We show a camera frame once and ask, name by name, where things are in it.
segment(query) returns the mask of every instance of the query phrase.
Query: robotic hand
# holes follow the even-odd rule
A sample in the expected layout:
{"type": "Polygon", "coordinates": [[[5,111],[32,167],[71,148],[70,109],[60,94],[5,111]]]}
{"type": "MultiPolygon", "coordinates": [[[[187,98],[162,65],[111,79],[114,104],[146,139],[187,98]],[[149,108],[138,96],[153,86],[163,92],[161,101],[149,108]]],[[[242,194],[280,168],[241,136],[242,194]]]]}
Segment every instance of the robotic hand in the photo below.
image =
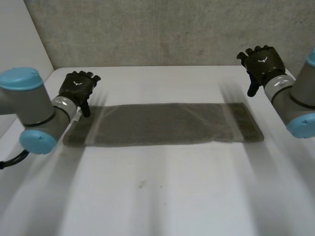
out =
{"type": "Polygon", "coordinates": [[[247,92],[255,96],[260,86],[287,130],[296,138],[315,136],[315,49],[309,55],[297,80],[285,73],[284,63],[273,47],[248,48],[237,59],[251,79],[247,92]]]}
{"type": "Polygon", "coordinates": [[[25,127],[20,143],[27,154],[47,154],[56,146],[78,107],[83,116],[90,116],[88,99],[99,80],[91,72],[73,71],[66,75],[59,95],[51,101],[35,69],[7,70],[0,74],[0,115],[18,116],[25,127]]]}
{"type": "Polygon", "coordinates": [[[66,75],[63,85],[59,90],[59,96],[72,100],[77,107],[81,108],[82,114],[85,117],[91,115],[88,99],[97,82],[100,81],[99,76],[92,76],[93,73],[91,72],[80,71],[77,73],[73,71],[66,75]]]}
{"type": "Polygon", "coordinates": [[[280,75],[285,75],[285,67],[279,54],[273,47],[265,45],[263,48],[257,46],[255,50],[248,48],[245,53],[240,52],[237,59],[247,69],[251,79],[251,85],[247,95],[254,97],[259,86],[266,86],[267,83],[280,75]]]}

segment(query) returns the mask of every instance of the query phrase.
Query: concrete wall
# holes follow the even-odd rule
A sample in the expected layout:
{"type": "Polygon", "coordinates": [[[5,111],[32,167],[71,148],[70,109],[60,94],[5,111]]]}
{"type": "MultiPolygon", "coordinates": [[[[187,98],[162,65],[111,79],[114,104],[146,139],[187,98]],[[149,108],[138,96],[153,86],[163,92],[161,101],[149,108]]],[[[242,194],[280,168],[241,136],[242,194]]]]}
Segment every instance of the concrete wall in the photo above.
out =
{"type": "Polygon", "coordinates": [[[297,75],[314,0],[25,0],[53,66],[239,65],[274,46],[297,75]]]}

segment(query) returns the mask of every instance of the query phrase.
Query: white table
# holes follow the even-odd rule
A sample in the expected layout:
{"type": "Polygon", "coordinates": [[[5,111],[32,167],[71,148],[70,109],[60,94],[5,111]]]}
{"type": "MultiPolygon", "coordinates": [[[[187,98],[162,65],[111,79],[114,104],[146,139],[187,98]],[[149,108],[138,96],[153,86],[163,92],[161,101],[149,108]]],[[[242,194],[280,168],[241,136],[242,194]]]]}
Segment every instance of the white table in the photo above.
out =
{"type": "MultiPolygon", "coordinates": [[[[81,149],[59,142],[0,171],[1,235],[314,235],[314,141],[286,131],[263,89],[241,95],[249,86],[243,67],[62,68],[45,83],[51,98],[73,70],[102,78],[93,105],[243,101],[265,142],[81,149]]],[[[22,130],[16,120],[0,140],[1,159],[21,151],[22,130]]]]}

